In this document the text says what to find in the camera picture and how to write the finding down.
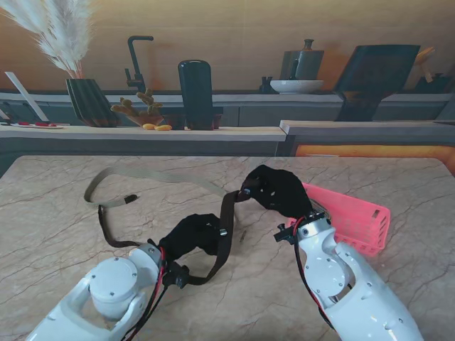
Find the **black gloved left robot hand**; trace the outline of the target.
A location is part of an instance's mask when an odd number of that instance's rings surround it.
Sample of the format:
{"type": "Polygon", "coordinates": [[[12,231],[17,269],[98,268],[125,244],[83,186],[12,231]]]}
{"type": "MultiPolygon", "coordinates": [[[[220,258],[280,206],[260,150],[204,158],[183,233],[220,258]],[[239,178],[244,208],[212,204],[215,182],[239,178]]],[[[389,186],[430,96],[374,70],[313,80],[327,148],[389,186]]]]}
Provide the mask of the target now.
{"type": "Polygon", "coordinates": [[[218,254],[220,219],[214,214],[189,215],[182,219],[159,242],[167,261],[176,261],[195,248],[206,254],[218,254]]]}

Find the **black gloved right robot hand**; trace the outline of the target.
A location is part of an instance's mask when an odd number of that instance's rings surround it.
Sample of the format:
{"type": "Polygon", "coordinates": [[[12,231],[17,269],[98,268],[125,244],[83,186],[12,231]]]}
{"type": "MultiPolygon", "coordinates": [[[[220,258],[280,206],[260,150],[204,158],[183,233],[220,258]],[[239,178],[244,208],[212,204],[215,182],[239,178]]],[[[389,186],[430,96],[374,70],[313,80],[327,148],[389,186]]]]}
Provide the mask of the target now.
{"type": "Polygon", "coordinates": [[[290,171],[257,166],[245,178],[239,197],[253,198],[263,208],[299,219],[313,213],[302,182],[290,171]]]}

